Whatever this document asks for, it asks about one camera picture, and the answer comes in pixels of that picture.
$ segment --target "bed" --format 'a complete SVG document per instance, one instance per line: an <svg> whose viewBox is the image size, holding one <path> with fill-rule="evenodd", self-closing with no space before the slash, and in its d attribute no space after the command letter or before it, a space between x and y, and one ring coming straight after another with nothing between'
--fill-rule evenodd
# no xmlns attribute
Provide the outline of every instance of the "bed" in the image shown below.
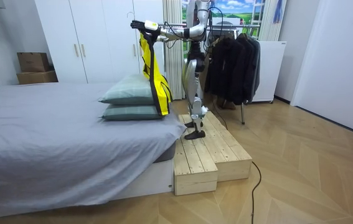
<svg viewBox="0 0 353 224"><path fill-rule="evenodd" d="M0 87L0 216L172 190L174 143L160 120L104 121L111 84Z"/></svg>

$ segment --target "white bed frame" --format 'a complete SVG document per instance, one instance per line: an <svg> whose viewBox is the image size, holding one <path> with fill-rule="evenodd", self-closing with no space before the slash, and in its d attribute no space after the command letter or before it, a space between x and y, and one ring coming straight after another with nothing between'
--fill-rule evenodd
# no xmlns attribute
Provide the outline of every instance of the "white bed frame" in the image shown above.
<svg viewBox="0 0 353 224"><path fill-rule="evenodd" d="M174 190L174 159L151 164L114 200L143 195L160 194Z"/></svg>

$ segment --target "pillow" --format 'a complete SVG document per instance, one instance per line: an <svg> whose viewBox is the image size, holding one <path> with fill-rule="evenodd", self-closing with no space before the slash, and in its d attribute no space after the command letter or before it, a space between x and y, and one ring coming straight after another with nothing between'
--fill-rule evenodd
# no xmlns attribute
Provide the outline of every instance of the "pillow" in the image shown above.
<svg viewBox="0 0 353 224"><path fill-rule="evenodd" d="M108 105L102 118L113 121L126 121L135 119L158 119L162 118L158 114L154 105Z"/></svg>
<svg viewBox="0 0 353 224"><path fill-rule="evenodd" d="M143 75L130 75L110 88L99 99L113 105L153 105L150 81Z"/></svg>

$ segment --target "yellow harness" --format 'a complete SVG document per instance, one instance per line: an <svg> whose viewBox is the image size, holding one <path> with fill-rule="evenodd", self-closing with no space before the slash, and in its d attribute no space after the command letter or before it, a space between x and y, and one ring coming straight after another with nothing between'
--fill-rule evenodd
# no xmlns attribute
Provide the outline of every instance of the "yellow harness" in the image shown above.
<svg viewBox="0 0 353 224"><path fill-rule="evenodd" d="M140 46L143 50L143 75L150 81L151 93L157 112L161 116L169 114L169 103L172 102L172 93L165 77L158 69L153 43L145 32L140 33Z"/></svg>

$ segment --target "wooden step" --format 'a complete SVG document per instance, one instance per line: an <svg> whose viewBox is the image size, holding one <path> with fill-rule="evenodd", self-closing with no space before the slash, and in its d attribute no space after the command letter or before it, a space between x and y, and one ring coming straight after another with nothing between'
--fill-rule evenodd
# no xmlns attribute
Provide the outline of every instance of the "wooden step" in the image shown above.
<svg viewBox="0 0 353 224"><path fill-rule="evenodd" d="M181 122L190 122L188 114L181 115ZM193 145L197 148L207 148L207 152L218 168L218 182L226 180L246 179L249 176L252 158L226 130L212 112L204 117L202 128L206 137L196 139Z"/></svg>
<svg viewBox="0 0 353 224"><path fill-rule="evenodd" d="M202 139L185 140L184 136L188 133L189 130L176 141L175 195L214 191L217 186L218 169Z"/></svg>

